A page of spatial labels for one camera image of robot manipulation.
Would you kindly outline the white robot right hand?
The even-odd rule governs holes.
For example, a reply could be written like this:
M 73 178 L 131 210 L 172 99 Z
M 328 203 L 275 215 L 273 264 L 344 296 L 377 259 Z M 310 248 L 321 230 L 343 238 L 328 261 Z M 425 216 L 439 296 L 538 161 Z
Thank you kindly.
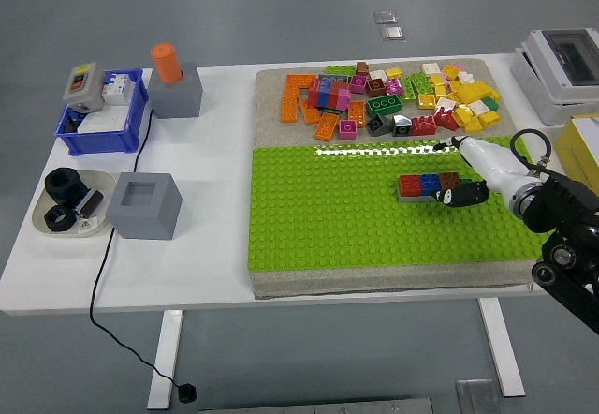
M 503 196 L 506 208 L 522 218 L 525 210 L 540 190 L 542 181 L 530 171 L 513 152 L 495 143 L 469 136 L 454 136 L 435 144 L 435 151 L 453 146 L 486 182 L 487 188 Z

